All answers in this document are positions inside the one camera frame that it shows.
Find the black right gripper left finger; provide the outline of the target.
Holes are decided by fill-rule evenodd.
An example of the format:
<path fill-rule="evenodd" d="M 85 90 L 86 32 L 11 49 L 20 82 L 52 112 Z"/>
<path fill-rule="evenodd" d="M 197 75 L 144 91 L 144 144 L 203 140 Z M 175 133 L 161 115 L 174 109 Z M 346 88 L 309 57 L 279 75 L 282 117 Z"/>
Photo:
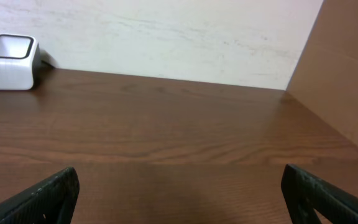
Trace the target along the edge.
<path fill-rule="evenodd" d="M 0 224 L 71 223 L 80 183 L 67 167 L 0 203 Z"/>

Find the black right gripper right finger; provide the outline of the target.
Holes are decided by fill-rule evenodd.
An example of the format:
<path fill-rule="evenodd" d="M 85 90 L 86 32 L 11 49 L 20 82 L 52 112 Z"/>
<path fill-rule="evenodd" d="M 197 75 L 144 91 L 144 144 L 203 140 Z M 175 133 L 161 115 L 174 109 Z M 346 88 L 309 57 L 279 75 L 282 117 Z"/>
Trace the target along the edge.
<path fill-rule="evenodd" d="M 357 197 L 293 164 L 285 166 L 281 190 L 293 223 L 320 223 L 320 213 L 331 223 L 358 224 Z"/>

